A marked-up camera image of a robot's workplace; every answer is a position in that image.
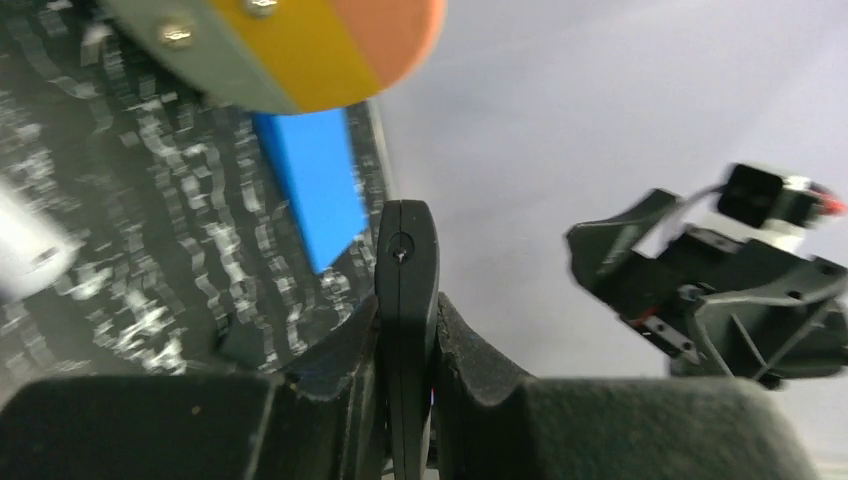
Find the white backdrop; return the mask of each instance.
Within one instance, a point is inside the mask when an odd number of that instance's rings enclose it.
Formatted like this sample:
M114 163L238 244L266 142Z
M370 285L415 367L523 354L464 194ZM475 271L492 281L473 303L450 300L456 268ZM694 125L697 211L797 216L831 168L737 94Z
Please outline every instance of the white backdrop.
M475 329L535 374L657 376L571 282L562 233L744 159L848 196L846 82L844 0L452 0L378 102L396 192L430 203L442 289ZM848 222L806 250L848 264L846 240ZM817 457L848 455L848 377L778 398Z

